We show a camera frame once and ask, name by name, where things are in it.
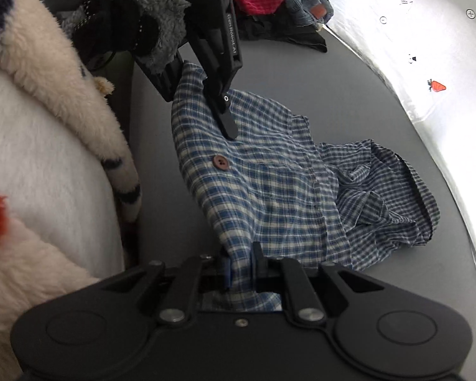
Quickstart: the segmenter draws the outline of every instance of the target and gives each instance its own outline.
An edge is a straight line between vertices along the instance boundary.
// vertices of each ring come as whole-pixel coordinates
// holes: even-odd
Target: white plastic sheet
[[[399,97],[476,254],[476,0],[330,1],[330,30]]]

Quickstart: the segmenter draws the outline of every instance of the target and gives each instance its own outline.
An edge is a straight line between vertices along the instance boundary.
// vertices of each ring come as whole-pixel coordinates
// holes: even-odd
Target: silver screw
[[[304,308],[298,311],[298,316],[304,321],[316,322],[324,318],[324,313],[317,308]]]
[[[163,321],[175,323],[185,319],[185,314],[180,309],[164,309],[160,312],[159,318]]]
[[[249,325],[249,321],[245,318],[240,318],[235,321],[235,325],[240,328],[244,328]]]

